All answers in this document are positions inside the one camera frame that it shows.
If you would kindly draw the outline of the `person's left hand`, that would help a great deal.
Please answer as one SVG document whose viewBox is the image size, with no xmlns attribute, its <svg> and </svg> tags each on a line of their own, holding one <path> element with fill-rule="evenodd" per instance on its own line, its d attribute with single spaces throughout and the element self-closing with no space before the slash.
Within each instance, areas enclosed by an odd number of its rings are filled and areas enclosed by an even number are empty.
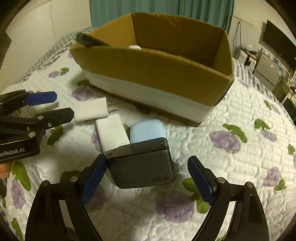
<svg viewBox="0 0 296 241">
<path fill-rule="evenodd" d="M 0 178 L 8 178 L 11 171 L 11 162 L 0 164 Z"/>
</svg>

